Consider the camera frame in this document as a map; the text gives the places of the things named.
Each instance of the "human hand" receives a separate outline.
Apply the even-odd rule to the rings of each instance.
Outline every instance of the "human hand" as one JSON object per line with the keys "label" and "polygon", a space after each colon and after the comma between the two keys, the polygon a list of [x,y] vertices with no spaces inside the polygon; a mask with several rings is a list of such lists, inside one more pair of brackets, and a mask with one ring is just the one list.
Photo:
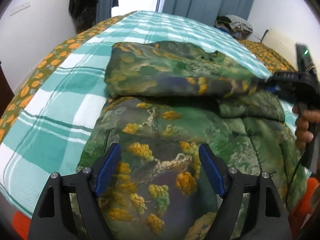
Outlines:
{"label": "human hand", "polygon": [[[299,114],[298,106],[295,105],[292,111]],[[308,131],[309,123],[320,123],[320,110],[305,110],[296,120],[297,129],[294,134],[297,136],[296,146],[300,150],[304,149],[306,144],[313,139],[313,134]]]}

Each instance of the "wall switch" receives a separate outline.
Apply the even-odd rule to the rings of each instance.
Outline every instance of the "wall switch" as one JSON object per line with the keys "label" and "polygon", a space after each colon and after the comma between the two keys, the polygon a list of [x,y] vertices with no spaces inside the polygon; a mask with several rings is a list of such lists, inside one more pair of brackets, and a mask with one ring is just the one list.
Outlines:
{"label": "wall switch", "polygon": [[12,8],[12,9],[10,10],[10,16],[11,16],[11,15],[14,15],[14,14],[16,14],[17,12],[19,12],[19,11],[25,9],[25,8],[28,8],[28,7],[30,7],[30,6],[31,6],[31,2],[30,2],[30,1],[25,2],[25,3],[23,3],[23,4],[20,4],[20,5]]}

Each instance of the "camouflage jacket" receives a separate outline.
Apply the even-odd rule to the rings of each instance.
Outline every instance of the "camouflage jacket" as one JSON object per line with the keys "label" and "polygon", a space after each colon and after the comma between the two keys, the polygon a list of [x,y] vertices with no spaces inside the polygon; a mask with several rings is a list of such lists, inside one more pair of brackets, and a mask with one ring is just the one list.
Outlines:
{"label": "camouflage jacket", "polygon": [[[79,169],[91,166],[112,142],[121,162],[99,199],[120,240],[203,239],[221,199],[198,156],[208,143],[242,173],[268,172],[292,209],[306,190],[295,138],[278,99],[256,92],[254,75],[232,58],[191,43],[120,42],[112,49],[105,81],[111,95],[86,143]],[[244,195],[233,233],[245,218]]]}

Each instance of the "camouflage fabric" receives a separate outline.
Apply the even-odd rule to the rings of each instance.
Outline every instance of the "camouflage fabric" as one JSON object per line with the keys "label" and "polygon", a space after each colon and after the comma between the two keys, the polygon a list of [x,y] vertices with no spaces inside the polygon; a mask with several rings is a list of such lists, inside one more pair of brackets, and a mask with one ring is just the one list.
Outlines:
{"label": "camouflage fabric", "polygon": [[119,42],[105,81],[111,96],[231,96],[255,91],[254,75],[219,51],[206,53],[191,43]]}
{"label": "camouflage fabric", "polygon": [[[112,96],[121,97],[103,107],[78,169],[120,144],[121,162],[99,199],[116,239],[204,238],[221,199],[201,167],[202,143],[242,173],[268,172],[284,201],[300,153],[280,102],[253,93],[252,77],[220,52],[188,43],[114,45],[105,78]],[[224,98],[230,94],[242,95]],[[305,190],[300,168],[290,209]],[[241,232],[248,200],[244,195],[232,237]]]}

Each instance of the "teal plaid blanket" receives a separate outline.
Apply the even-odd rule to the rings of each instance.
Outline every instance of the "teal plaid blanket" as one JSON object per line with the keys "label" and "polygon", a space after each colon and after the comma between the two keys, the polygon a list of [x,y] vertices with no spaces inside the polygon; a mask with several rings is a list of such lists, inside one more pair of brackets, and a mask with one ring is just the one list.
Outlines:
{"label": "teal plaid blanket", "polygon": [[[31,216],[52,172],[76,172],[86,141],[108,97],[104,73],[111,46],[119,41],[191,42],[207,52],[219,50],[258,77],[264,65],[231,36],[183,17],[139,11],[92,37],[49,77],[0,145],[0,190]],[[291,106],[283,104],[294,129]]]}

